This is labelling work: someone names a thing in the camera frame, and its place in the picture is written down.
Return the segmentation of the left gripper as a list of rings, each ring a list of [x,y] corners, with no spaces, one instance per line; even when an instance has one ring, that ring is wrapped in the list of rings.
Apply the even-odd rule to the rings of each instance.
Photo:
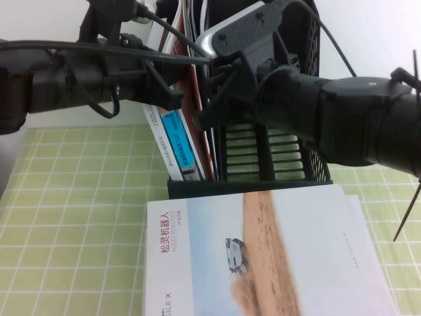
[[[184,79],[184,65],[164,65],[145,58],[157,51],[141,42],[105,43],[119,55],[105,54],[105,101],[146,102],[167,111],[181,108],[184,93],[171,88]]]

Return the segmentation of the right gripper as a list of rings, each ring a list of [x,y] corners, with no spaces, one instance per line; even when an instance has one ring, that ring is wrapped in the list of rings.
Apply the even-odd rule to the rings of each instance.
[[[191,115],[198,131],[227,126],[235,122],[258,122],[260,86],[257,77],[241,70],[242,60],[217,57],[212,63],[211,86],[220,87],[227,81],[229,98],[214,98],[203,110]]]

